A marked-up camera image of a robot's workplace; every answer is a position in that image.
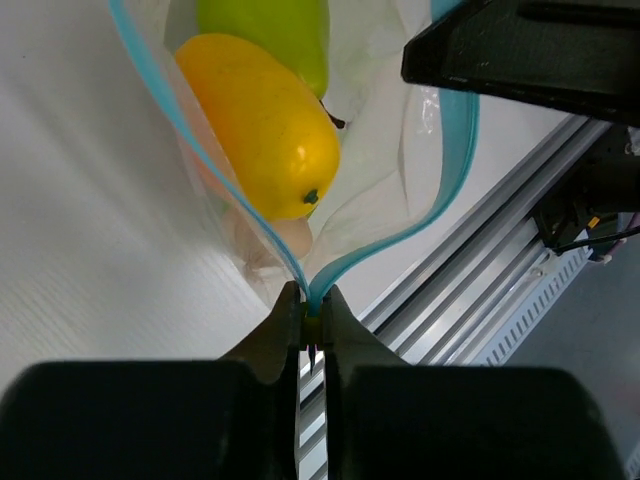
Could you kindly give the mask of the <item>beige toy garlic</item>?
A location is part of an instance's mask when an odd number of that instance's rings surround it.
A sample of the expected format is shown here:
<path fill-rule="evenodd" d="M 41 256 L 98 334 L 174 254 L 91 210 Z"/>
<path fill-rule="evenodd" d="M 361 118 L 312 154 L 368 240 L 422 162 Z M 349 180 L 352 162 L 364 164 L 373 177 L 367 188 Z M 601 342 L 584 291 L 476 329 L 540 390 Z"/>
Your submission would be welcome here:
<path fill-rule="evenodd" d="M 300 260 L 310 253 L 313 235 L 305 217 L 294 220 L 275 220 L 269 226 L 279 236 L 297 263 L 279 255 L 280 251 L 270 243 L 264 232 L 258 232 L 237 209 L 229 208 L 222 217 L 222 227 L 233 253 L 234 262 L 250 279 L 258 279 L 281 270 L 303 278 L 303 273 L 293 267 L 301 267 Z"/>

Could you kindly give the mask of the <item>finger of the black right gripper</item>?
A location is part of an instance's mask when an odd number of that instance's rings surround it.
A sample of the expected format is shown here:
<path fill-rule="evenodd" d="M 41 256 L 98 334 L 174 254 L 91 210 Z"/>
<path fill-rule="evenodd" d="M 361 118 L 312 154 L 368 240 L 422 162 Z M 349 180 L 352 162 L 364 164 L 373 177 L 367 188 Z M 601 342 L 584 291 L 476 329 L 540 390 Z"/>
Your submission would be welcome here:
<path fill-rule="evenodd" d="M 431 11 L 404 48 L 405 82 L 638 122 L 638 2 L 438 1 Z"/>

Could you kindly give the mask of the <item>orange yellow toy mango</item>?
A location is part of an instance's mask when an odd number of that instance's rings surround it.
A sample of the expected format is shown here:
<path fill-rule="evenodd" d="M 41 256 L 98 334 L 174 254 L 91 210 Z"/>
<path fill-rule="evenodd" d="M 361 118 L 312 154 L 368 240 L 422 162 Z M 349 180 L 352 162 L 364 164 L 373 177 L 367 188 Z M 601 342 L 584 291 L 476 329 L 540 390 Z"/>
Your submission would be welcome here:
<path fill-rule="evenodd" d="M 251 205 L 266 219 L 310 214 L 340 165 L 340 142 L 310 88 L 263 48 L 201 34 L 175 53 Z"/>

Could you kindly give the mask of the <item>clear zip top bag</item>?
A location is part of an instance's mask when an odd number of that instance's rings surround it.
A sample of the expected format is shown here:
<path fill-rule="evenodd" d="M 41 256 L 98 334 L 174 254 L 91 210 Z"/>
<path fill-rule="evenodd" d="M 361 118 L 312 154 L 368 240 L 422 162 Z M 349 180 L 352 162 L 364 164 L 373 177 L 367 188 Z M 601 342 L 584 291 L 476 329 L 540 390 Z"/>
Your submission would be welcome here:
<path fill-rule="evenodd" d="M 410 41 L 454 2 L 108 8 L 227 254 L 263 300 L 292 279 L 318 310 L 352 267 L 432 224 L 460 193 L 478 98 L 401 74 Z"/>

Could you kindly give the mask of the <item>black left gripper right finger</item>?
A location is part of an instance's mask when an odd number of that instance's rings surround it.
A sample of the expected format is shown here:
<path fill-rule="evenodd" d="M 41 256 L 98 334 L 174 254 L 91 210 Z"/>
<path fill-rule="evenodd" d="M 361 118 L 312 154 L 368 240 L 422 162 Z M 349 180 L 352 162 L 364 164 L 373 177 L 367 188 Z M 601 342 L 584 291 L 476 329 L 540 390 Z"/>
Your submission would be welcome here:
<path fill-rule="evenodd" d="M 322 306 L 332 479 L 621 479 L 589 392 L 549 368 L 413 366 L 332 288 Z"/>

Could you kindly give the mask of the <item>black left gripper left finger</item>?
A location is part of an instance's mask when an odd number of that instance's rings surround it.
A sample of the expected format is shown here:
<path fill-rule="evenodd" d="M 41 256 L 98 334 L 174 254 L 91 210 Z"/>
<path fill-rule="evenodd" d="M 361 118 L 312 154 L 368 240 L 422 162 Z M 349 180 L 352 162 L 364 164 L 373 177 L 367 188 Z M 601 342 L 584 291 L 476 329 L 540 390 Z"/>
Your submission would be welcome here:
<path fill-rule="evenodd" d="M 1 399 L 5 479 L 294 479 L 299 287 L 215 360 L 41 362 Z"/>

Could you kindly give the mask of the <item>green toy pear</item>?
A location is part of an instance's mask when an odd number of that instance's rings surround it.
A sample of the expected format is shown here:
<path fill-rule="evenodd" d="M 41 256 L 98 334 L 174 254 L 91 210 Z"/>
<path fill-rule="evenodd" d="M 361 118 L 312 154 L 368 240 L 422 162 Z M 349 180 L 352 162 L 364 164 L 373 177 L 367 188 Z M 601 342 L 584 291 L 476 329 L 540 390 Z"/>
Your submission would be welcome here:
<path fill-rule="evenodd" d="M 205 1 L 197 7 L 198 21 L 206 28 L 198 35 L 228 34 L 263 48 L 298 76 L 324 107 L 322 99 L 329 84 L 327 2 Z M 202 119 L 203 132 L 218 140 L 192 90 L 191 93 L 191 100 L 182 101 L 182 106 L 190 117 Z"/>

